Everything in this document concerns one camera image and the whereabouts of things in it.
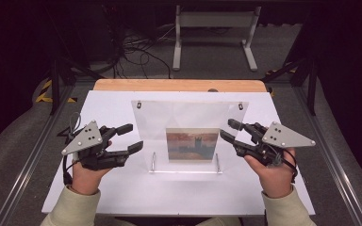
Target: beige sleeve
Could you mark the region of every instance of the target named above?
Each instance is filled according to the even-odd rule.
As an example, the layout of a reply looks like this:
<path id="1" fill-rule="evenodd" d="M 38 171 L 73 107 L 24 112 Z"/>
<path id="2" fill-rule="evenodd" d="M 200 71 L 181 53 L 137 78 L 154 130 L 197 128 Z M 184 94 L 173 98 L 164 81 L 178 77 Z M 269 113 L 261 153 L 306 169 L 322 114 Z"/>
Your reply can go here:
<path id="1" fill-rule="evenodd" d="M 281 199 L 271 199 L 262 193 L 269 226 L 316 225 L 310 219 L 296 188 L 293 186 L 292 189 L 292 193 Z"/>
<path id="2" fill-rule="evenodd" d="M 54 209 L 46 216 L 41 225 L 91 226 L 100 197 L 100 191 L 94 195 L 85 196 L 64 187 Z"/>

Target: robotic hand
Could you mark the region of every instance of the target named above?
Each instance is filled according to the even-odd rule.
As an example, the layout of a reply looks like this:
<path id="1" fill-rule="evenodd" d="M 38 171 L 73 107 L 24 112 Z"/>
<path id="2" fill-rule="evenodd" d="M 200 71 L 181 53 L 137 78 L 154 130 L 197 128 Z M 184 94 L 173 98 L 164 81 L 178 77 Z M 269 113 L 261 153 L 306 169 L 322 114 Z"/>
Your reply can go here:
<path id="1" fill-rule="evenodd" d="M 243 129 L 248 132 L 252 136 L 251 141 L 255 144 L 253 146 L 235 140 L 234 136 L 220 130 L 220 137 L 234 146 L 237 156 L 251 155 L 267 167 L 280 166 L 284 163 L 291 167 L 294 172 L 292 183 L 294 183 L 294 179 L 298 175 L 298 170 L 296 169 L 295 157 L 286 148 L 316 145 L 314 140 L 308 139 L 275 121 L 269 128 L 259 123 L 244 124 L 233 119 L 228 120 L 228 125 L 233 129 L 239 131 Z M 284 152 L 292 156 L 293 164 L 284 159 Z"/>
<path id="2" fill-rule="evenodd" d="M 128 156 L 139 152 L 143 141 L 128 146 L 127 150 L 108 152 L 106 150 L 109 140 L 133 130 L 132 124 L 125 124 L 118 128 L 98 128 L 96 121 L 91 121 L 84 128 L 74 132 L 70 137 L 71 142 L 61 152 L 63 154 L 64 184 L 72 183 L 72 178 L 66 168 L 67 155 L 72 153 L 74 164 L 80 162 L 83 168 L 89 170 L 103 170 L 123 167 Z"/>

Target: colorful image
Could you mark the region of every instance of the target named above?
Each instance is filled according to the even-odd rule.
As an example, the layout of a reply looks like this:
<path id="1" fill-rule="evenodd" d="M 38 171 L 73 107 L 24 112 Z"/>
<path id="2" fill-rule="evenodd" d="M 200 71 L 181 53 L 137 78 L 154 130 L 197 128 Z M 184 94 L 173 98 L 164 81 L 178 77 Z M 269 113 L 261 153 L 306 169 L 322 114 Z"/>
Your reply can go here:
<path id="1" fill-rule="evenodd" d="M 216 149 L 218 128 L 167 128 L 169 160 L 210 162 Z"/>

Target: white stand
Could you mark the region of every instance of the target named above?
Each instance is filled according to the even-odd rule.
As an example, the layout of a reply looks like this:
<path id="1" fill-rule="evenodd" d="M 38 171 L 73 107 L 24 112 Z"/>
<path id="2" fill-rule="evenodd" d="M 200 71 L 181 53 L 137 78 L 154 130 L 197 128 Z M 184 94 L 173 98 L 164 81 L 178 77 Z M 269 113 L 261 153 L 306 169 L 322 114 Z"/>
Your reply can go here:
<path id="1" fill-rule="evenodd" d="M 207 171 L 206 173 L 219 173 L 221 174 L 222 173 L 222 169 L 220 167 L 220 159 L 219 159 L 219 154 L 216 153 L 215 155 L 215 161 L 216 161 L 216 171 Z M 152 167 L 151 169 L 149 170 L 149 172 L 156 172 L 156 168 L 155 168 L 155 163 L 156 163 L 156 153 L 154 152 L 152 154 Z"/>
<path id="2" fill-rule="evenodd" d="M 242 41 L 245 56 L 249 67 L 253 72 L 257 71 L 254 56 L 251 50 L 251 43 L 255 33 L 261 7 L 255 11 L 248 12 L 181 12 L 177 6 L 175 13 L 175 48 L 173 70 L 179 71 L 181 61 L 181 27 L 248 27 L 249 37 Z"/>

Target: dark background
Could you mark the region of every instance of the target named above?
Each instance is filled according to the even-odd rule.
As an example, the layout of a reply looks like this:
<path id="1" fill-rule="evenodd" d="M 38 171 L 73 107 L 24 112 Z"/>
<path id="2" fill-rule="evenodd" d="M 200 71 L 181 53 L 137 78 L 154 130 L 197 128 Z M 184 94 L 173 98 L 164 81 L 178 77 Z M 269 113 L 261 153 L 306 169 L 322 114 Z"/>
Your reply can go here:
<path id="1" fill-rule="evenodd" d="M 156 27 L 173 23 L 175 11 L 171 6 L 115 9 L 114 15 L 121 16 L 115 22 L 117 29 L 121 26 L 116 23 L 122 22 L 151 39 L 157 36 Z M 362 168 L 362 1 L 338 1 L 315 10 L 265 7 L 259 23 L 302 24 L 306 20 L 310 23 L 288 60 L 315 53 L 326 99 Z M 35 87 L 49 76 L 55 56 L 69 57 L 86 67 L 92 61 L 118 57 L 106 24 L 98 5 L 43 8 L 17 1 L 0 3 L 0 133 L 32 106 Z"/>

